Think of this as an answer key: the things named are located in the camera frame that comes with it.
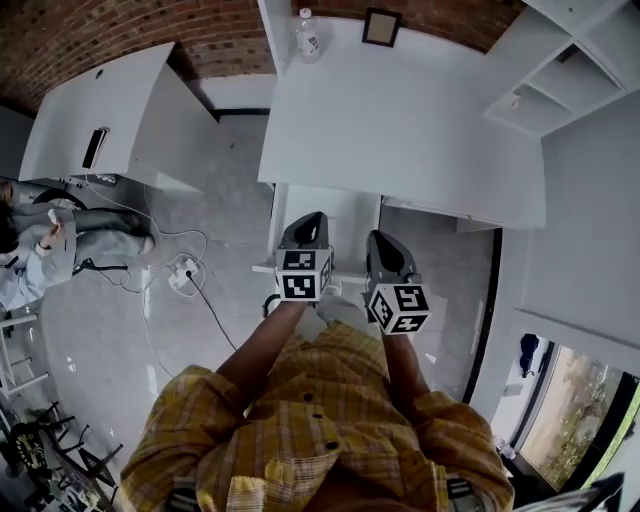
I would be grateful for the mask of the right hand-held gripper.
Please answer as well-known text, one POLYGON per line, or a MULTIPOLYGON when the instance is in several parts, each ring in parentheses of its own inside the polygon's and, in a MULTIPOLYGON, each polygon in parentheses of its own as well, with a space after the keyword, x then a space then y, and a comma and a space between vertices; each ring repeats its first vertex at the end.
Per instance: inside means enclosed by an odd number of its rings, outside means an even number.
POLYGON ((392 235, 372 230, 367 238, 363 293, 367 322, 383 334, 415 334, 431 316, 429 287, 417 275, 409 249, 392 235))

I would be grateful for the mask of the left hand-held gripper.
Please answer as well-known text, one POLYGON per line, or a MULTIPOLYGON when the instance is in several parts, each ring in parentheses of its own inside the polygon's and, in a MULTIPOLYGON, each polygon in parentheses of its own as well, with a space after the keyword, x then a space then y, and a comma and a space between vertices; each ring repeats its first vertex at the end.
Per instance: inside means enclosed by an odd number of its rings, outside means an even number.
POLYGON ((278 248, 276 277, 281 300, 319 302, 333 270, 327 215, 318 211, 297 219, 284 229, 278 248))

